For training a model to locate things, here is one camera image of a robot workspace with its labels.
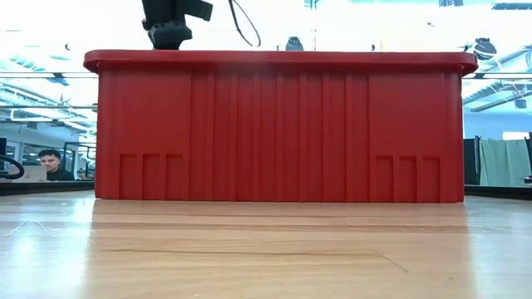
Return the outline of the black aluminium rig frame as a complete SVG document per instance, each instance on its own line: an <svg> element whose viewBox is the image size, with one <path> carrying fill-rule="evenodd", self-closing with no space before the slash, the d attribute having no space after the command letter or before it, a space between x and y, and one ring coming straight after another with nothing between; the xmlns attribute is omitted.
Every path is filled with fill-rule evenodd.
<svg viewBox="0 0 532 299"><path fill-rule="evenodd" d="M92 181L61 181L36 183L0 182L0 196L21 194L45 194L60 192L87 191L94 189ZM490 187L466 185L465 195L532 201L532 187Z"/></svg>

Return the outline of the grey-green curtain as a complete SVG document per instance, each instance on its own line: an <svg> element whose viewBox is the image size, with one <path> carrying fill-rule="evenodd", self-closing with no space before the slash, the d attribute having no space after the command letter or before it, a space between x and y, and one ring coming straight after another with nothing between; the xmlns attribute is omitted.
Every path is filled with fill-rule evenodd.
<svg viewBox="0 0 532 299"><path fill-rule="evenodd" d="M532 174L525 140L480 141L480 185L524 187Z"/></svg>

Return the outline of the beige laptop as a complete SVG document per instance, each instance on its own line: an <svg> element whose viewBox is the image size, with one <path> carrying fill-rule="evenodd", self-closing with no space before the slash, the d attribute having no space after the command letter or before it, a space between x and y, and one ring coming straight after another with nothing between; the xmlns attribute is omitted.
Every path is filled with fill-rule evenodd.
<svg viewBox="0 0 532 299"><path fill-rule="evenodd" d="M47 169L41 165L26 165L24 175L21 178L13 179L15 183L38 183L47 181Z"/></svg>

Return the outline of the black fabric partition panel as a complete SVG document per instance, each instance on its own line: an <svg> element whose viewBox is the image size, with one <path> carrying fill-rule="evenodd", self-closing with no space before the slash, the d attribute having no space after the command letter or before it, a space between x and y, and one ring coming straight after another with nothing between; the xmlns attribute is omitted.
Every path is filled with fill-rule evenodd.
<svg viewBox="0 0 532 299"><path fill-rule="evenodd" d="M463 140L465 185L480 184L480 137Z"/></svg>

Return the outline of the red plastic bin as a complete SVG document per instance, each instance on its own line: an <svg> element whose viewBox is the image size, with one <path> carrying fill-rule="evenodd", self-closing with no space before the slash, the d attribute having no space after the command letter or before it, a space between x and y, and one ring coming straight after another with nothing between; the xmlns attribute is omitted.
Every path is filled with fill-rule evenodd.
<svg viewBox="0 0 532 299"><path fill-rule="evenodd" d="M95 50L100 199L457 203L467 52Z"/></svg>

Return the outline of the person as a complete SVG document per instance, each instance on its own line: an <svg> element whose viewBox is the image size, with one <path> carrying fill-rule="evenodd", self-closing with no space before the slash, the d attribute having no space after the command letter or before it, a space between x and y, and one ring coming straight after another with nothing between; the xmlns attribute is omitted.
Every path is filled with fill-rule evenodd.
<svg viewBox="0 0 532 299"><path fill-rule="evenodd" d="M47 169L47 181L72 181L74 175L61 168L61 154L55 149L39 152L40 164Z"/></svg>

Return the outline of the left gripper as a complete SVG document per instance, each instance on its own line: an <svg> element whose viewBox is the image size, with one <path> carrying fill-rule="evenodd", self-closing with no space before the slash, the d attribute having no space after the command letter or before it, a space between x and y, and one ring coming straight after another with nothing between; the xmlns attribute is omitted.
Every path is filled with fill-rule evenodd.
<svg viewBox="0 0 532 299"><path fill-rule="evenodd" d="M192 38L186 25L174 22L156 24L147 33L155 50L179 50L183 41Z"/></svg>

